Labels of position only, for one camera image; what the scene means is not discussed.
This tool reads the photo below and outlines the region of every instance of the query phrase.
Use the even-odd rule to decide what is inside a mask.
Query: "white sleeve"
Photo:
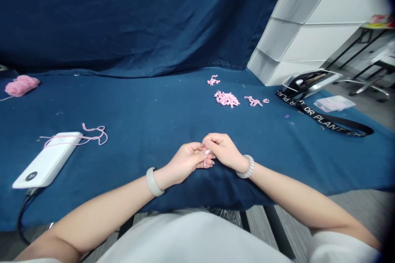
[[[0,263],[62,263],[62,262],[60,262],[57,259],[43,258],[43,259],[32,259],[27,261],[12,261],[12,262],[0,261]]]
[[[309,263],[374,263],[380,252],[351,236],[324,231],[313,236]]]

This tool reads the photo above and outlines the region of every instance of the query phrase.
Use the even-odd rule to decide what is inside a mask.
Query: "pink yarn ball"
[[[28,91],[36,88],[40,81],[27,75],[20,75],[5,87],[5,92],[13,97],[21,97]]]

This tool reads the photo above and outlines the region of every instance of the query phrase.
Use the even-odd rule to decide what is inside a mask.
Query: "white power bank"
[[[57,136],[69,137],[52,139],[47,148],[44,148],[15,180],[12,188],[46,187],[52,183],[76,148],[71,144],[78,144],[81,138],[77,137],[81,137],[82,134],[80,132],[65,132],[58,133]]]

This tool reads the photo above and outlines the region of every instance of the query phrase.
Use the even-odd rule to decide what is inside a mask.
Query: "wrinkled fabric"
[[[245,69],[276,2],[0,0],[0,63],[132,78]]]
[[[207,80],[214,74],[221,82],[210,86]],[[373,128],[373,135],[357,138],[323,130],[277,98],[278,87],[265,87],[249,70],[208,68],[136,79],[50,75],[40,80],[34,91],[0,103],[0,231],[15,229],[26,190],[12,189],[12,183],[42,150],[45,140],[37,141],[39,137],[87,135],[83,122],[104,125],[108,141],[76,147],[54,182],[28,207],[24,225],[58,221],[85,201],[145,175],[148,168],[165,166],[182,144],[201,141],[209,132],[229,134],[241,153],[326,195],[394,185],[391,131],[354,108],[335,115]],[[0,89],[8,81],[0,80]],[[218,104],[217,90],[231,92],[240,105]],[[244,96],[270,103],[251,107]],[[314,106],[328,96],[321,91],[306,103]],[[253,183],[215,162],[141,211],[272,204]]]

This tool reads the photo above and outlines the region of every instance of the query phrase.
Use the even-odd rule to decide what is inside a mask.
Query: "person's right hand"
[[[210,149],[224,165],[239,173],[247,172],[249,161],[236,148],[227,134],[208,134],[202,141],[202,148]]]

